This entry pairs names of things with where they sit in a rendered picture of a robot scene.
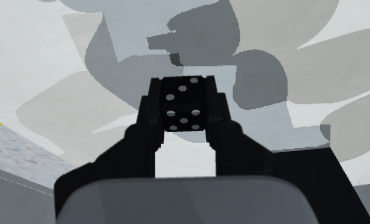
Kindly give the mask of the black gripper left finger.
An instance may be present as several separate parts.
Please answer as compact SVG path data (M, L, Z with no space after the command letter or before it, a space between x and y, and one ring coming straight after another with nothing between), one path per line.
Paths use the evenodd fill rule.
M141 98L136 123L127 127L124 138L94 162L69 171L56 180L56 220L68 197L84 185L104 179L155 177L155 152L164 144L165 134L159 110L161 83L162 79L151 78L148 95Z

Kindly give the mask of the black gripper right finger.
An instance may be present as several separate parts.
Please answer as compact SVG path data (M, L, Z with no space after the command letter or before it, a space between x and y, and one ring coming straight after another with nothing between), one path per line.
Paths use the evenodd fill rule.
M207 98L206 142L215 151L216 176L260 175L285 180L303 193L318 221L318 174L309 167L276 157L244 134L242 126L231 120L225 92L218 93L214 75L204 78L204 83Z

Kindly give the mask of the black die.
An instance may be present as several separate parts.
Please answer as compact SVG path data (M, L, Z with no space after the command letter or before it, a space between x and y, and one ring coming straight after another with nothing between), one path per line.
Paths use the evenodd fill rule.
M159 110L166 132L203 131L207 114L204 77L164 77Z

